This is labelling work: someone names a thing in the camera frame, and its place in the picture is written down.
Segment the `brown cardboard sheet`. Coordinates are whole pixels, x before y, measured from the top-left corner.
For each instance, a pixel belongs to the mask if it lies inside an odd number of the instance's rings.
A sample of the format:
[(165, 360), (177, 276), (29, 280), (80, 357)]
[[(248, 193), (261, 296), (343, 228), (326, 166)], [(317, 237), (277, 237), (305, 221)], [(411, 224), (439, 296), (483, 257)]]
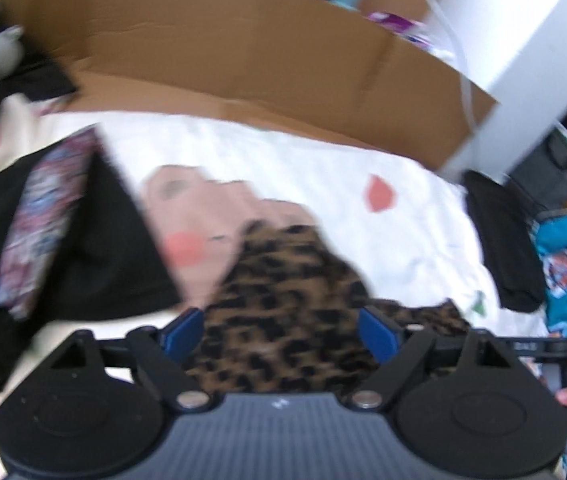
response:
[(471, 133), (451, 66), (323, 0), (0, 0), (76, 81), (72, 110), (243, 122), (444, 166)]

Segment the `black folded garment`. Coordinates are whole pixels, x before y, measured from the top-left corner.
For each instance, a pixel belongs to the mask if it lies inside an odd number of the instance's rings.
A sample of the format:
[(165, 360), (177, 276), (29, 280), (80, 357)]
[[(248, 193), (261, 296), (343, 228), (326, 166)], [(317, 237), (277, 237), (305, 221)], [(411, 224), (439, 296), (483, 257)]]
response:
[(525, 314), (537, 311), (545, 302), (546, 282), (518, 196), (473, 170), (463, 174), (462, 185), (501, 306)]

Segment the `purple white plastic bag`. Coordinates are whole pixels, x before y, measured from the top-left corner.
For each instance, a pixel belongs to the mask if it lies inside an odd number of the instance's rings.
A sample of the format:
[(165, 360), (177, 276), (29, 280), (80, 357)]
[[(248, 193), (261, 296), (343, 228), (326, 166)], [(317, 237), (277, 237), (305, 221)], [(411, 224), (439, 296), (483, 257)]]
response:
[(414, 44), (428, 44), (430, 42), (425, 24), (419, 21), (404, 18), (402, 15), (379, 11), (370, 13), (368, 18)]

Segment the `black garment with patterned panel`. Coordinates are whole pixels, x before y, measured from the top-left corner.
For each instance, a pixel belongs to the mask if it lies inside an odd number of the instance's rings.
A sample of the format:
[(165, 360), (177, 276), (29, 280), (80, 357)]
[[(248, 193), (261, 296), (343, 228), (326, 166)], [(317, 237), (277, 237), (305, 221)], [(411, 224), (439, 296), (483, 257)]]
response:
[(0, 391), (46, 324), (133, 318), (181, 300), (97, 127), (0, 171)]

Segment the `white cartoon print duvet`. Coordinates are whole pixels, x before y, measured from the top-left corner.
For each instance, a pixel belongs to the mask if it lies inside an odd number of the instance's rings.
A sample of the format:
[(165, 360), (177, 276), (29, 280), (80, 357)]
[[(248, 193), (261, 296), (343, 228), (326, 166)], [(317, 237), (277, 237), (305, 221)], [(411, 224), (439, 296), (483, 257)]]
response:
[(499, 299), (465, 190), (406, 157), (184, 115), (49, 115), (11, 96), (0, 108), (0, 172), (93, 124), (195, 304), (229, 268), (244, 223), (311, 222), (372, 296), (410, 308), (448, 299), (499, 336), (545, 334), (543, 312)]

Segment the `leopard print garment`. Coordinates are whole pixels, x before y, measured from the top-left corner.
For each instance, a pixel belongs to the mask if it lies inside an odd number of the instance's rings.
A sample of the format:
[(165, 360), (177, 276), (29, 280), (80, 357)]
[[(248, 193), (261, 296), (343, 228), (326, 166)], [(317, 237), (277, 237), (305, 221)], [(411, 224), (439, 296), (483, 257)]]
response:
[(372, 306), (399, 326), (444, 336), (469, 332), (445, 300), (408, 308), (375, 299), (312, 226), (248, 224), (233, 267), (204, 311), (204, 334), (182, 364), (210, 394), (332, 392), (343, 398), (378, 368), (358, 336)]

